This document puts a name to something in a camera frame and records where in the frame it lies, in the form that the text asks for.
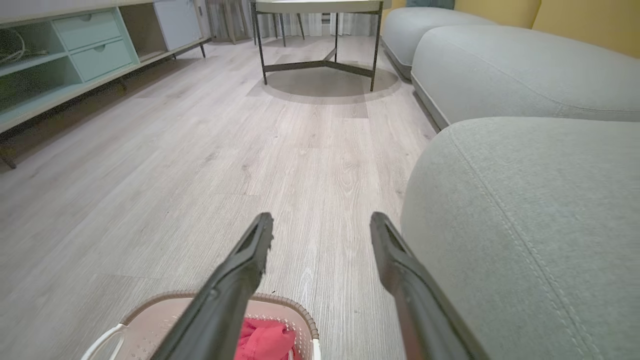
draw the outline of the red clothing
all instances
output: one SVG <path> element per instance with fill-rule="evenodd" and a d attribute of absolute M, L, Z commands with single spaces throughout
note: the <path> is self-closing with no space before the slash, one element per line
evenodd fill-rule
<path fill-rule="evenodd" d="M 294 342 L 296 332 L 281 322 L 245 318 L 234 360 L 301 360 Z"/>

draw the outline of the wooden floor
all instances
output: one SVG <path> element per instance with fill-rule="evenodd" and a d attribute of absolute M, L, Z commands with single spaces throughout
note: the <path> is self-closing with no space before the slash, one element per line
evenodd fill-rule
<path fill-rule="evenodd" d="M 371 64 L 374 38 L 340 38 Z M 318 60 L 333 38 L 272 40 L 267 63 Z M 316 319 L 325 359 L 402 359 L 369 218 L 396 224 L 435 135 L 380 52 L 376 88 L 337 70 L 262 83 L 252 42 L 207 44 L 102 89 L 8 142 L 0 170 L 0 354 L 79 359 L 135 305 L 198 288 L 252 218 L 275 239 L 259 291 Z"/>

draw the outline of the curtain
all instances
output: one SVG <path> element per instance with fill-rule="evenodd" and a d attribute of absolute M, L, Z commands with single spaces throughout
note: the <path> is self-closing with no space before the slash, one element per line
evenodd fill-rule
<path fill-rule="evenodd" d="M 222 7 L 221 0 L 207 0 L 211 7 L 210 21 L 212 21 L 212 27 L 214 38 L 228 38 L 227 23 Z M 253 37 L 253 24 L 251 21 L 251 4 L 250 0 L 237 0 L 242 4 L 242 12 L 244 13 L 244 20 L 246 22 L 247 34 L 251 38 Z M 234 32 L 236 38 L 239 38 L 244 34 L 242 14 L 238 10 L 237 6 L 231 7 L 231 14 L 234 22 Z M 276 25 L 278 26 L 278 36 L 280 36 L 282 30 L 280 29 L 280 14 L 276 15 Z M 319 37 L 322 35 L 322 20 L 319 13 L 302 13 L 300 17 L 302 19 L 302 26 L 305 30 L 305 36 Z M 302 35 L 300 32 L 300 25 L 298 24 L 298 17 L 296 14 L 282 14 L 284 31 L 286 36 Z M 273 24 L 273 16 L 271 14 L 258 15 L 258 22 L 260 24 L 260 34 L 262 37 L 275 37 L 275 28 Z"/>
<path fill-rule="evenodd" d="M 335 14 L 329 21 L 331 35 L 335 35 Z M 341 13 L 338 21 L 338 35 L 371 36 L 378 29 L 378 16 L 362 13 Z"/>
<path fill-rule="evenodd" d="M 260 32 L 262 36 L 274 37 L 273 17 L 271 14 L 258 15 L 260 17 Z M 284 33 L 286 36 L 302 35 L 300 25 L 298 24 L 298 16 L 294 13 L 282 14 L 284 22 Z M 320 13 L 301 13 L 302 26 L 305 30 L 305 36 L 319 37 L 322 36 L 322 14 Z M 278 26 L 278 36 L 282 30 L 280 29 L 280 14 L 276 14 L 276 25 Z"/>

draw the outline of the drawer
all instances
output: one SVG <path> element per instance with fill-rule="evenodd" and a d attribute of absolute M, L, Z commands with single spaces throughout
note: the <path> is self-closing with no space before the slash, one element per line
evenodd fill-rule
<path fill-rule="evenodd" d="M 71 59 L 85 81 L 131 63 L 131 56 L 123 40 L 73 54 Z"/>
<path fill-rule="evenodd" d="M 68 17 L 53 23 L 68 50 L 120 36 L 111 11 Z"/>

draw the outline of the gray sofa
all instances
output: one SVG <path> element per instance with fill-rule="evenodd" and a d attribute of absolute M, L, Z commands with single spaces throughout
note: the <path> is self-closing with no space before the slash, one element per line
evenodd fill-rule
<path fill-rule="evenodd" d="M 640 60 L 530 29 L 432 29 L 412 82 L 441 129 L 492 116 L 640 120 Z"/>
<path fill-rule="evenodd" d="M 415 49 L 429 30 L 452 25 L 496 25 L 469 13 L 441 8 L 400 8 L 389 13 L 382 29 L 382 47 L 406 79 L 411 78 Z"/>
<path fill-rule="evenodd" d="M 640 124 L 488 118 L 438 134 L 402 234 L 494 359 L 637 359 Z"/>

